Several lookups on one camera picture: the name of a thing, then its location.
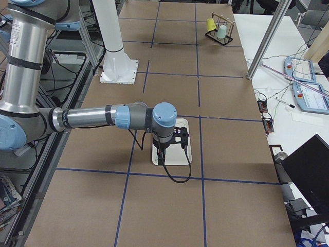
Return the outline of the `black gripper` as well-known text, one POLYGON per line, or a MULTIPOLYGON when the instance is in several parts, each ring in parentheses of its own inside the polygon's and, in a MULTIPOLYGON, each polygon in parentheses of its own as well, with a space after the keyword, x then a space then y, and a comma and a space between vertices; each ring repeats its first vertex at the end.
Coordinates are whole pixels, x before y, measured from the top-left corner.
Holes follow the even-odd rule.
POLYGON ((158 165, 165 164, 166 158, 166 148, 168 148, 171 144, 175 144, 175 138, 172 137, 168 142, 161 143, 159 136, 153 136, 153 145, 157 149, 157 157, 158 157, 158 165))

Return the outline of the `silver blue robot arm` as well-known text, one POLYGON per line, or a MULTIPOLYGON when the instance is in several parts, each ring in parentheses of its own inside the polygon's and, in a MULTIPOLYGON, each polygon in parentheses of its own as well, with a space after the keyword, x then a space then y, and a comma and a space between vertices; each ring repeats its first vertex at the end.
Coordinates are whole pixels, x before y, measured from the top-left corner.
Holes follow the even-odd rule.
POLYGON ((177 112, 170 103, 153 108, 136 102, 66 110, 36 106, 47 33, 80 27, 78 1, 9 1, 8 9, 13 21, 1 99, 2 150, 15 150, 67 129, 116 126, 151 133, 159 161, 165 161, 166 148, 178 139, 177 112))

